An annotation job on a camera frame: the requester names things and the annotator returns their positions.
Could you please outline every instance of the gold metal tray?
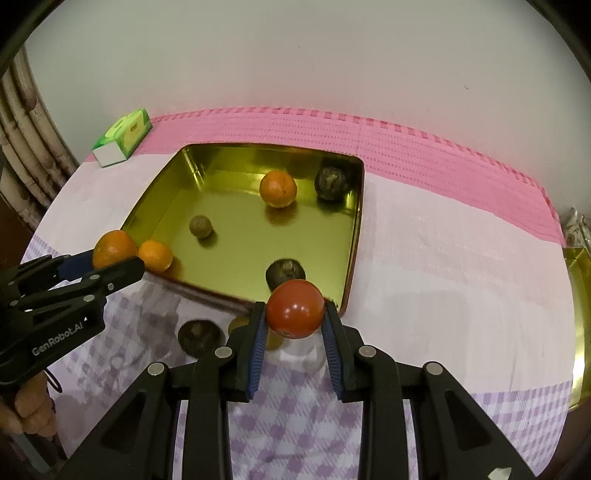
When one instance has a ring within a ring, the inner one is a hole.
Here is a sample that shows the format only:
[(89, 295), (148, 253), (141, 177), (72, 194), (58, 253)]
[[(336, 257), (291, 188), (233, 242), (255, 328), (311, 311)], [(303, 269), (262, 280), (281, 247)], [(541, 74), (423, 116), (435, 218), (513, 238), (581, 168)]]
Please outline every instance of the gold metal tray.
[[(351, 190), (334, 205), (319, 201), (314, 178), (338, 165)], [(270, 170), (297, 185), (296, 201), (267, 207), (258, 189)], [(345, 311), (361, 224), (363, 162), (319, 150), (259, 144), (198, 144), (181, 149), (147, 188), (123, 225), (139, 245), (166, 243), (175, 260), (163, 275), (220, 299), (252, 303), (271, 294), (265, 270), (295, 258), (322, 294)], [(198, 241), (189, 231), (198, 214), (214, 234)]]
[(570, 408), (591, 396), (591, 260), (582, 248), (563, 249), (573, 290), (576, 334)]

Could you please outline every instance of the table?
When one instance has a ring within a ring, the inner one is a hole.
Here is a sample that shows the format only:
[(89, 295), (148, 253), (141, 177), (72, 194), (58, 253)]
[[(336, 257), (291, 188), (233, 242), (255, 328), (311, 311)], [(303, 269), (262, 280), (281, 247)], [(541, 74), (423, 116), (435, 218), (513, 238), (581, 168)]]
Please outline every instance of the table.
[[(127, 162), (80, 166), (24, 260), (92, 248), (121, 227), (150, 181), (189, 143), (266, 142), (357, 155), (366, 168), (365, 198), (343, 322), (397, 361), (443, 363), (534, 473), (544, 469), (567, 413), (575, 337), (560, 226), (535, 180), (436, 135), (342, 113), (228, 108), (153, 123)], [(151, 274), (112, 295), (106, 330), (51, 368), (64, 388), (54, 399), (67, 453), (151, 362), (190, 361), (176, 342), (184, 322), (210, 318), (225, 329), (232, 317)], [(361, 406), (332, 394), (319, 335), (267, 353), (254, 400), (229, 410), (235, 478), (357, 478)], [(176, 462), (183, 428), (181, 412)], [(409, 425), (416, 478), (412, 435)]]

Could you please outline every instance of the white wall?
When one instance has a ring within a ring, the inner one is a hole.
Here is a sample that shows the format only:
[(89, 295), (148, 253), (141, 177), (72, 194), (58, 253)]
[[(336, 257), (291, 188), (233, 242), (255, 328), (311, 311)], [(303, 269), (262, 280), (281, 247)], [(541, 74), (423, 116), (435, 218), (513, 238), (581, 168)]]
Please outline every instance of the white wall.
[(309, 107), (453, 139), (591, 213), (591, 85), (525, 0), (66, 0), (27, 49), (79, 160), (140, 106)]

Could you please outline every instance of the red tomato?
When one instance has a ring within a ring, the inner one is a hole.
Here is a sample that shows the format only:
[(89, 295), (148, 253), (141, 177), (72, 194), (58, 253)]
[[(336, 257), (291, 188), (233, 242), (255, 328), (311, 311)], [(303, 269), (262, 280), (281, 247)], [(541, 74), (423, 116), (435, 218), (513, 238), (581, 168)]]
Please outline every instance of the red tomato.
[(279, 285), (267, 301), (267, 324), (286, 338), (311, 335), (324, 318), (324, 298), (306, 280), (289, 280)]

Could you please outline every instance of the screw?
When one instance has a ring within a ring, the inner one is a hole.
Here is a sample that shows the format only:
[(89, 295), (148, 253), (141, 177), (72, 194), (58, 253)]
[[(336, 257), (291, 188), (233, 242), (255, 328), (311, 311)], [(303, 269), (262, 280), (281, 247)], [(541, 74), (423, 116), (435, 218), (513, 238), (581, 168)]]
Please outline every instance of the screw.
[(425, 369), (431, 375), (441, 375), (443, 373), (443, 367), (437, 362), (429, 362)]
[(362, 347), (359, 347), (359, 354), (361, 356), (372, 358), (376, 353), (375, 348), (371, 345), (363, 345)]
[(150, 375), (156, 376), (160, 375), (162, 372), (164, 372), (164, 365), (160, 362), (153, 363), (148, 367), (148, 373)]
[(216, 357), (228, 358), (232, 354), (232, 349), (228, 346), (221, 346), (216, 349)]

